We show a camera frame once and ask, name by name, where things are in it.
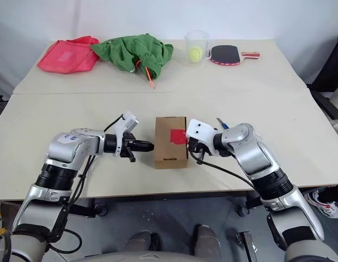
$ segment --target shoe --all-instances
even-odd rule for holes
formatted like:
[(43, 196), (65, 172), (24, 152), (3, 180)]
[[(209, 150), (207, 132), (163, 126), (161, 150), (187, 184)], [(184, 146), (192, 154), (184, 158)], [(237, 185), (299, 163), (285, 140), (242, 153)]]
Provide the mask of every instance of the shoe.
[(322, 203), (318, 200), (319, 194), (318, 191), (307, 193), (304, 195), (306, 201), (312, 206), (318, 208), (320, 213), (329, 218), (338, 218), (338, 207), (335, 205), (335, 202), (331, 203)]
[(208, 225), (196, 225), (195, 236), (195, 257), (208, 261), (222, 262), (219, 239)]
[(124, 244), (122, 251), (148, 251), (151, 245), (151, 231), (142, 230)]

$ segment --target ping pong paddle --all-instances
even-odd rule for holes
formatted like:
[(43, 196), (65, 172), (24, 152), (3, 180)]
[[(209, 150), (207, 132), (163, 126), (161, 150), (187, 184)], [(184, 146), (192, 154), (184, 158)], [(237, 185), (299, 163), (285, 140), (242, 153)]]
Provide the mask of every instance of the ping pong paddle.
[(217, 45), (210, 50), (210, 60), (221, 66), (237, 66), (245, 58), (258, 59), (259, 52), (239, 52), (234, 45)]

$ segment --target white table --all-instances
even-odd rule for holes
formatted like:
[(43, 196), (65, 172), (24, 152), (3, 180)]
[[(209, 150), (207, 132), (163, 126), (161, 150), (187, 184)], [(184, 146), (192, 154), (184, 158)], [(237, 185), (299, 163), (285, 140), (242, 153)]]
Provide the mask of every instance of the white table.
[[(172, 43), (183, 48), (180, 41)], [(103, 129), (127, 110), (140, 122), (134, 135), (149, 141), (154, 141), (156, 116), (186, 116), (217, 127), (216, 117), (230, 126), (249, 122), (293, 183), (338, 184), (338, 136), (274, 42), (233, 43), (246, 46), (245, 51), (260, 51), (262, 58), (237, 67), (208, 61), (191, 67), (180, 60), (177, 49), (154, 91), (142, 75), (120, 72), (102, 62), (91, 72), (71, 75), (33, 67), (0, 117), (0, 200), (25, 197), (57, 133), (80, 127)], [(250, 189), (243, 181), (196, 165), (192, 159), (186, 169), (156, 170), (152, 152), (136, 157), (136, 163), (110, 154), (98, 157), (82, 196)], [(232, 158), (206, 160), (243, 175)]]

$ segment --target pants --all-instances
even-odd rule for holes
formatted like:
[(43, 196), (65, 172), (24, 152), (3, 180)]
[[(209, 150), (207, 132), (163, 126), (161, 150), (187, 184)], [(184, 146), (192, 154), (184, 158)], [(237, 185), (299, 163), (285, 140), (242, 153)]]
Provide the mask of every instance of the pants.
[[(133, 235), (123, 246), (123, 251), (147, 251), (151, 245), (151, 233), (143, 231)], [(221, 262), (220, 242), (214, 231), (206, 226), (198, 227), (195, 257), (211, 262)]]
[(338, 186), (326, 187), (324, 191), (319, 192), (318, 200), (323, 203), (338, 202)]

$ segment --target red label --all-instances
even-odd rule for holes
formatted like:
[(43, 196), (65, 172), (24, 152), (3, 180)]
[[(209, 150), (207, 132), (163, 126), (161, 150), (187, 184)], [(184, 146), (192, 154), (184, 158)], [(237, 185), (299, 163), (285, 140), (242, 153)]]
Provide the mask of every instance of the red label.
[(186, 143), (186, 130), (185, 129), (170, 129), (170, 142), (176, 145)]

